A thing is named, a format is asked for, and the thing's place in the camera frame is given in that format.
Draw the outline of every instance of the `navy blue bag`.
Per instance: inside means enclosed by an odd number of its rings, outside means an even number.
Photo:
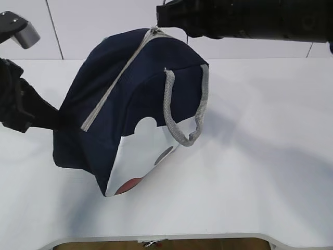
[[[179,144],[192,146],[201,134],[208,71],[196,52],[158,28],[105,39],[60,108],[56,165],[90,172],[104,196],[132,188]]]

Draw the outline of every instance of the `white panel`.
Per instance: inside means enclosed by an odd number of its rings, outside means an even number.
[[[314,43],[309,57],[333,57],[333,55],[329,50],[328,43]]]
[[[30,49],[13,40],[0,45],[0,56],[9,59],[61,59],[60,50],[45,0],[1,0],[0,12],[12,11],[29,20],[41,36]]]
[[[48,0],[65,59],[86,58],[105,37],[156,25],[162,0]],[[186,35],[171,31],[186,40]]]
[[[306,57],[311,43],[207,37],[189,38],[188,44],[205,59]]]

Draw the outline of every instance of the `insulated bag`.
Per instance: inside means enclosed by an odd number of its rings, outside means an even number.
[[[93,174],[104,196],[127,191],[200,136],[208,77],[207,62],[156,27],[105,39],[60,108],[56,165]]]

